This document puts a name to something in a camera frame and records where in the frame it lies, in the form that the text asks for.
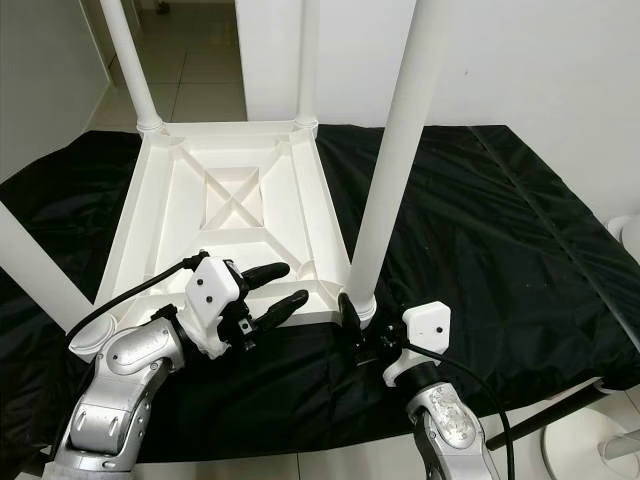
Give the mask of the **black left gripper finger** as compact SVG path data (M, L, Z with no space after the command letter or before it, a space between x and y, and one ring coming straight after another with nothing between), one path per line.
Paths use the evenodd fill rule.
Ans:
M287 321L289 317L296 314L300 308L306 305L310 297L308 291L296 291L292 294L288 294L283 300L276 301L271 305L264 314L257 316L253 320L253 329L256 332L265 332L280 326Z
M291 265L288 262L270 262L270 264L257 266L239 271L237 284L242 291L256 291L257 288L282 279L283 276L291 273Z

